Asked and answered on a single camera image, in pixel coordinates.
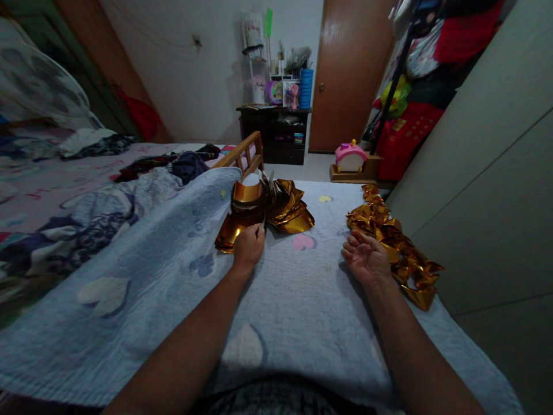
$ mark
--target white wardrobe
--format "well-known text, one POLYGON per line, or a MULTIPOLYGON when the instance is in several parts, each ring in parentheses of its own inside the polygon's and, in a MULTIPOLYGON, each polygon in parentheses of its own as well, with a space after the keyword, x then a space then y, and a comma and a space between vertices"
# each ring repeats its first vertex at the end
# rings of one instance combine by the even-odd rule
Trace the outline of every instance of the white wardrobe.
POLYGON ((518 0, 387 200, 441 299, 553 413, 553 2, 518 0))

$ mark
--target pink bedsheet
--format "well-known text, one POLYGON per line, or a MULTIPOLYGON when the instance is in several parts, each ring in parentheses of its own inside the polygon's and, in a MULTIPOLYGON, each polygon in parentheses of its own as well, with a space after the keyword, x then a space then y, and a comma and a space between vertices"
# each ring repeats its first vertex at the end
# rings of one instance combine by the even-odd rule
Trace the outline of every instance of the pink bedsheet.
POLYGON ((54 158, 21 169, 0 171, 0 180, 18 191, 15 197, 0 205, 0 242, 7 242, 6 238, 13 232, 34 232, 79 197, 113 183, 110 177, 139 157, 159 156, 176 146, 137 143, 118 156, 71 161, 54 158))

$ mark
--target pink roof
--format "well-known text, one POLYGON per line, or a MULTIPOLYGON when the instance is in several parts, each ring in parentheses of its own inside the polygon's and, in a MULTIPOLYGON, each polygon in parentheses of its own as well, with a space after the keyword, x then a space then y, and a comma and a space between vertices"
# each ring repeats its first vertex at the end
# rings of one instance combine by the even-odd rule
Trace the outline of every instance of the pink roof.
POLYGON ((342 143, 342 145, 338 147, 334 152, 337 163, 339 163, 341 159, 350 154, 358 154, 363 158, 363 161, 367 161, 367 154, 365 154, 365 152, 357 144, 352 147, 348 143, 342 143))

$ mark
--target person's left hand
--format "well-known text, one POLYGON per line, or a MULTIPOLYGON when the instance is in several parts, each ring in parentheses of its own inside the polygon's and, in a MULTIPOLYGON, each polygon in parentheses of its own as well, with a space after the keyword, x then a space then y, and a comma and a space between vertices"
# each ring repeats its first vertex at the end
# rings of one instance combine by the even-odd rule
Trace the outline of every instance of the person's left hand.
POLYGON ((255 224, 244 229, 234 241, 233 267, 253 270, 265 249, 265 229, 255 224))

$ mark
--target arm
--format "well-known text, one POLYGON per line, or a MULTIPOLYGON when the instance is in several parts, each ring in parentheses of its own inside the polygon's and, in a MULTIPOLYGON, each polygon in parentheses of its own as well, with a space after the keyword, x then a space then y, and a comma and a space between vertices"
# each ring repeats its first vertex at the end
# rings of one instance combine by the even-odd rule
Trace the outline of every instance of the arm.
POLYGON ((365 290, 406 412, 484 414, 398 290, 386 249, 376 239, 353 231, 342 256, 365 290))
POLYGON ((187 413, 221 358, 238 301, 263 253, 265 231, 245 229, 229 272, 171 332, 103 414, 187 413))

